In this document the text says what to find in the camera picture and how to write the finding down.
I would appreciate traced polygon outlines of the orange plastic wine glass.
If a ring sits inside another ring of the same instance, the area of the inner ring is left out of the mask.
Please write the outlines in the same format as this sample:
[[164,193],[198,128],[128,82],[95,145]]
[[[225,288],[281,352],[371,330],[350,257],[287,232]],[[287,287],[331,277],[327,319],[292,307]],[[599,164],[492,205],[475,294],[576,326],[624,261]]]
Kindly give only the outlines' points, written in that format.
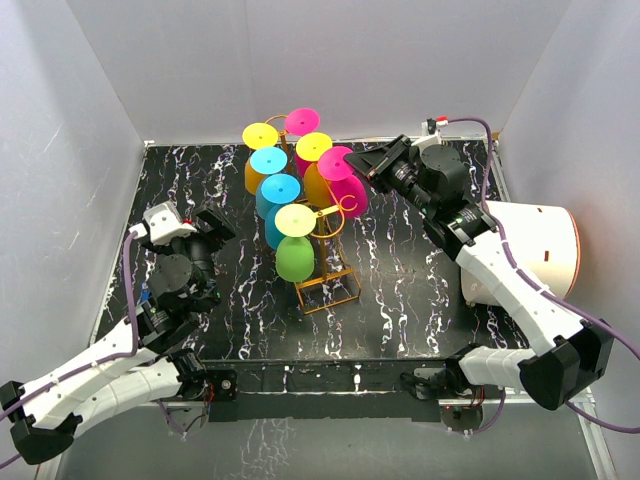
[[325,133],[312,132],[302,136],[296,144],[296,154],[309,163],[303,175],[307,200],[320,209],[331,205],[328,186],[319,173],[320,157],[333,146],[332,139]]

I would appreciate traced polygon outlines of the magenta plastic wine glass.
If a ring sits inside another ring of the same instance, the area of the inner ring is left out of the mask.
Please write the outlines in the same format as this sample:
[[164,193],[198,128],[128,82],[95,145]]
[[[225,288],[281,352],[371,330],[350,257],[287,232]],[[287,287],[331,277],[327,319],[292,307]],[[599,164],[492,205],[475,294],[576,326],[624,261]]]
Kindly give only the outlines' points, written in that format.
[[[285,130],[288,134],[302,137],[314,132],[320,125],[321,119],[317,111],[303,107],[291,111],[284,122]],[[294,153],[294,162],[300,178],[304,177],[310,162],[303,160],[297,153]]]

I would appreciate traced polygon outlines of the light blue plastic wine glass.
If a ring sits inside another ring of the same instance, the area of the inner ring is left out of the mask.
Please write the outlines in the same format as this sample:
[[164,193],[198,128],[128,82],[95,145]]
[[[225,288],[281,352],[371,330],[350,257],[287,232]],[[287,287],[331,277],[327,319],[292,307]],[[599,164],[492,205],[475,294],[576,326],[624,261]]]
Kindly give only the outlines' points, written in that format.
[[280,173],[287,161],[287,154],[282,149],[272,146],[257,149],[246,162],[245,188],[256,197],[256,210],[262,219],[274,204],[264,198],[259,187],[268,176]]

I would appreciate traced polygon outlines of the green plastic wine glass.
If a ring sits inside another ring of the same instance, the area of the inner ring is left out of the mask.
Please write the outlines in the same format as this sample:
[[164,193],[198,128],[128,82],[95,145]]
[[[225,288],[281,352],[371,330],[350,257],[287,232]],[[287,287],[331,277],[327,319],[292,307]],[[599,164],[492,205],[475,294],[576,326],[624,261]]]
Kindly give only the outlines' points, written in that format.
[[278,275],[293,283],[306,281],[315,267],[314,249],[308,236],[316,227],[315,213],[302,204],[289,204],[275,215],[275,226],[283,235],[276,250]]

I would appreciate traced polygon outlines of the yellow-orange plastic wine glass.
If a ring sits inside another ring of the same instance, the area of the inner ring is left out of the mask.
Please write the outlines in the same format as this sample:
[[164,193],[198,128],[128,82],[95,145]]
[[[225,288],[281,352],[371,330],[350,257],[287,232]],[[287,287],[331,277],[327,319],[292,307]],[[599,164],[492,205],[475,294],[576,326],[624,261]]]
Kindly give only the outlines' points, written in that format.
[[284,153],[276,147],[277,130],[268,123],[248,125],[242,132],[242,140],[251,150],[245,164],[245,188],[255,195],[262,180],[282,170]]

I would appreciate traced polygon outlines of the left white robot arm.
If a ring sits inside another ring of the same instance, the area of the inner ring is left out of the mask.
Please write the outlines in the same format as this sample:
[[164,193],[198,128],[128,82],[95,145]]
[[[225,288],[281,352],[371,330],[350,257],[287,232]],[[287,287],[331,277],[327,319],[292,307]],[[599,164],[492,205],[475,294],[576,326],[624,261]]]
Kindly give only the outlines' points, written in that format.
[[166,201],[146,210],[122,247],[127,313],[50,373],[1,387],[17,458],[45,463],[95,425],[147,402],[197,399],[213,384],[183,341],[221,302],[214,255],[235,231],[219,206],[185,219]]

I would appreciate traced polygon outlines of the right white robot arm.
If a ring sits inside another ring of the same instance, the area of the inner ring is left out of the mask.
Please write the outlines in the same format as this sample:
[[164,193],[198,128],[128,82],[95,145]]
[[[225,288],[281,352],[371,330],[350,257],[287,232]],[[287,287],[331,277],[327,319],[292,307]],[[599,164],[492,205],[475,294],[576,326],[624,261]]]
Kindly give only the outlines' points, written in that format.
[[604,375],[613,346],[607,327],[561,305],[510,263],[501,225],[470,195],[455,148],[420,149],[400,135],[345,160],[377,192],[395,191],[415,206],[428,238],[488,289],[527,338],[527,349],[463,348],[436,374],[443,386],[460,397],[484,385],[523,390],[556,410]]

